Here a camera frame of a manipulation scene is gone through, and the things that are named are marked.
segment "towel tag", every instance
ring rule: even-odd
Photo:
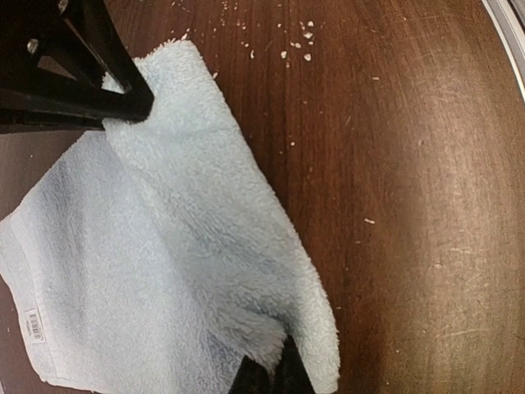
[[[42,320],[38,309],[31,309],[25,312],[25,328],[33,343],[45,343],[43,335]]]

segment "black object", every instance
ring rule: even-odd
[[[288,337],[273,382],[261,365],[244,357],[229,394],[315,394],[294,339]]]
[[[0,134],[145,120],[153,93],[103,0],[0,0]],[[49,56],[76,80],[39,68]],[[109,72],[123,94],[101,89]]]

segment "bolt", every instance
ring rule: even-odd
[[[37,39],[30,39],[30,41],[27,43],[27,52],[29,52],[31,55],[34,55],[38,48],[39,41]]]
[[[58,11],[60,11],[61,14],[64,13],[67,6],[69,6],[69,0],[59,0],[58,1]]]

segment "light blue towel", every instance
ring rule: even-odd
[[[272,370],[291,333],[335,392],[325,291],[199,53],[168,43],[137,65],[150,118],[84,134],[0,222],[34,369],[101,393],[227,393],[244,355]]]

